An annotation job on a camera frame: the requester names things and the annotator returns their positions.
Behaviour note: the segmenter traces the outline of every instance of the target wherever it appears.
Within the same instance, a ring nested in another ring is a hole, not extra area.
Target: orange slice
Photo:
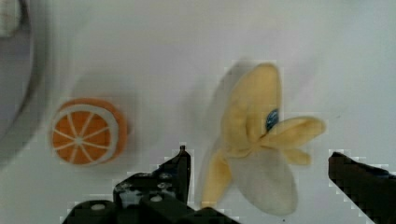
[[[76,99],[59,109],[50,136],[52,150],[64,161],[94,165],[111,161],[124,150],[127,122],[107,101]]]

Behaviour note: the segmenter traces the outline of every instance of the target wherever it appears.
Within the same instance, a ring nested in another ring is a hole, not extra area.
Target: screw
[[[159,189],[167,189],[167,188],[169,188],[169,187],[172,187],[172,184],[170,184],[170,183],[160,183],[160,184],[158,184],[157,185],[157,187],[159,188]]]
[[[139,173],[139,174],[135,174],[134,176],[151,176],[150,173]]]
[[[158,203],[158,202],[160,202],[160,201],[163,200],[163,197],[161,197],[161,195],[156,195],[156,196],[150,198],[150,200],[151,200],[152,202],[154,202],[154,203]]]
[[[105,205],[102,204],[102,203],[97,203],[97,204],[94,204],[93,206],[91,206],[91,209],[93,211],[100,211],[100,210],[103,210],[105,208],[106,208]]]
[[[172,176],[167,173],[162,173],[162,174],[160,174],[160,178],[161,179],[170,179],[170,178],[172,178]]]

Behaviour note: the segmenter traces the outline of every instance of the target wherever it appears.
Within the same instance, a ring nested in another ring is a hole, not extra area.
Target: white table surface
[[[33,9],[44,79],[5,140],[19,148],[0,166],[0,223],[61,223],[78,202],[111,200],[119,181],[152,171],[180,143],[193,156],[197,208],[228,92],[268,61],[282,74],[281,118],[314,115],[327,132],[304,147],[313,164],[292,167],[294,214],[264,214],[234,186],[217,208],[241,223],[371,223],[329,186],[327,159],[344,149],[396,171],[395,1],[37,0]],[[53,111],[80,96],[108,99],[134,127],[117,160],[80,168],[51,153]]]

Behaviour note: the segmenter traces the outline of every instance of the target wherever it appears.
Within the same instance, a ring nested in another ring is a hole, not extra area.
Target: gray bowl
[[[22,2],[21,27],[9,38],[0,38],[0,139],[12,126],[23,105],[32,75],[34,47],[29,7]]]

